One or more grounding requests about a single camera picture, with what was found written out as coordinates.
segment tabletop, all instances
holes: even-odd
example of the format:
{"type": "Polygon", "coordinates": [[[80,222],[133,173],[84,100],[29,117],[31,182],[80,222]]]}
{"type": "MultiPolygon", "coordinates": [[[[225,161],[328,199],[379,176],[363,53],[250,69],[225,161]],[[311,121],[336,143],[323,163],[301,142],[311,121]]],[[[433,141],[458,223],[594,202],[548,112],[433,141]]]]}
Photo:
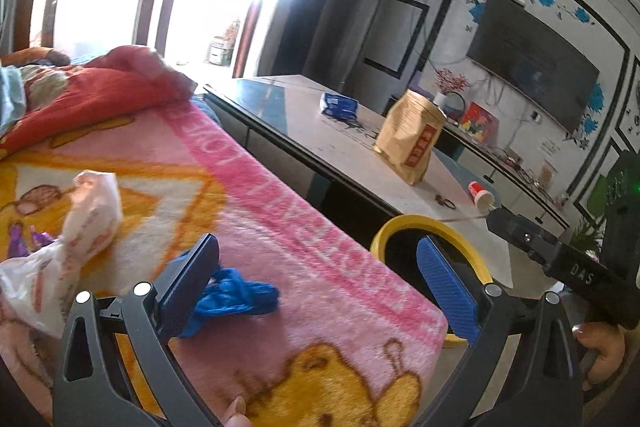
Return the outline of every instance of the tabletop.
{"type": "Polygon", "coordinates": [[[434,149],[423,181],[407,185],[372,151],[384,118],[364,106],[358,108],[357,124],[321,114],[322,93],[333,91],[301,75],[217,80],[205,89],[320,158],[397,213],[448,224],[476,248],[494,279],[512,286],[508,244],[487,230],[462,186],[462,168],[448,156],[434,149]],[[437,204],[437,194],[452,201],[456,210],[437,204]]]}

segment television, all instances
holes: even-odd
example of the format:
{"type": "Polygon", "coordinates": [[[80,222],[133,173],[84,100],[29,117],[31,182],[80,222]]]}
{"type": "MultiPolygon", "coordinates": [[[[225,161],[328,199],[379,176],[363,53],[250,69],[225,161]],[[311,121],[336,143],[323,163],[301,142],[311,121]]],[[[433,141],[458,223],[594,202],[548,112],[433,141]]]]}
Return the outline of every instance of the television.
{"type": "Polygon", "coordinates": [[[573,132],[600,73],[514,0],[487,0],[466,56],[500,76],[573,132]]]}

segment pink blanket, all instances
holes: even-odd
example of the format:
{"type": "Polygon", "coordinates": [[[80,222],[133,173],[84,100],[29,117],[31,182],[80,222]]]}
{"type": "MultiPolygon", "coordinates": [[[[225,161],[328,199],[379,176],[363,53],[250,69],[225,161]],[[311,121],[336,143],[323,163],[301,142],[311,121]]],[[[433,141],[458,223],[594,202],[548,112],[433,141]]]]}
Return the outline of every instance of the pink blanket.
{"type": "MultiPolygon", "coordinates": [[[[68,132],[0,161],[0,261],[12,223],[59,232],[83,169],[116,172],[125,216],[114,244],[84,268],[83,287],[128,291],[212,232],[225,266],[280,289],[273,314],[212,319],[192,339],[171,341],[215,413],[242,395],[258,427],[409,425],[444,340],[442,312],[190,103],[68,132]]],[[[0,354],[50,417],[50,343],[33,337],[0,309],[0,354]]],[[[159,413],[126,344],[139,397],[159,413]]]]}

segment blue cloth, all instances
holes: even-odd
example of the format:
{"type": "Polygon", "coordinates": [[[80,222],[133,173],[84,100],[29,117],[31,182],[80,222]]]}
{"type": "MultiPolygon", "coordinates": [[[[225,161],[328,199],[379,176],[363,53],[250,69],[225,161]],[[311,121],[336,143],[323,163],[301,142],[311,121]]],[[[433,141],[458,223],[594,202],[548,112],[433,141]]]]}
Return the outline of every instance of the blue cloth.
{"type": "Polygon", "coordinates": [[[27,97],[20,70],[0,68],[0,137],[27,111],[27,97]]]}
{"type": "Polygon", "coordinates": [[[201,110],[204,114],[206,114],[211,120],[213,120],[220,127],[222,127],[222,124],[220,123],[220,118],[218,118],[218,115],[215,114],[215,112],[207,102],[205,102],[199,96],[194,94],[191,97],[191,103],[193,103],[193,105],[195,105],[199,110],[201,110]]]}
{"type": "MultiPolygon", "coordinates": [[[[185,255],[172,263],[184,259],[185,255]]],[[[218,266],[180,337],[192,337],[211,317],[274,312],[278,309],[279,296],[279,290],[271,284],[246,281],[235,268],[218,266]]]]}

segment red paper cup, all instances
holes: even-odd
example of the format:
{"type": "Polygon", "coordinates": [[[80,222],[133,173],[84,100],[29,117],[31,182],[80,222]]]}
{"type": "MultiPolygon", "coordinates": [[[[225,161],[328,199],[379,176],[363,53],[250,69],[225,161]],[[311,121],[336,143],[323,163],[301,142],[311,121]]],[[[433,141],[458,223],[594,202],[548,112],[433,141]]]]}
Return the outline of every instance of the red paper cup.
{"type": "Polygon", "coordinates": [[[469,183],[469,195],[481,214],[488,214],[495,203],[494,195],[478,182],[469,183]]]}

